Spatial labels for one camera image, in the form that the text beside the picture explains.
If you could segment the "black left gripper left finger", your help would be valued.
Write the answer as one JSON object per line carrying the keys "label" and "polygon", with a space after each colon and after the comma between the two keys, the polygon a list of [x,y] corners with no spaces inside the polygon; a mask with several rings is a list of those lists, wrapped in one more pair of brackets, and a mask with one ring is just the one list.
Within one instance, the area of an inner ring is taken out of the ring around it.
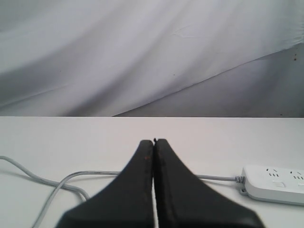
{"label": "black left gripper left finger", "polygon": [[134,155],[102,191],[68,210],[58,228],[153,228],[153,142],[140,141]]}

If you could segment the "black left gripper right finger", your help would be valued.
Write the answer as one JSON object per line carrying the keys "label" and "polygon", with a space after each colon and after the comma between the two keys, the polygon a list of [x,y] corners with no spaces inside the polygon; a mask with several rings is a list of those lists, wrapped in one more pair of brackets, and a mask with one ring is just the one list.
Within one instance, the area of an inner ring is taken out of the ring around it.
{"label": "black left gripper right finger", "polygon": [[153,177],[161,228],[262,228],[258,215],[195,176],[165,139],[154,141]]}

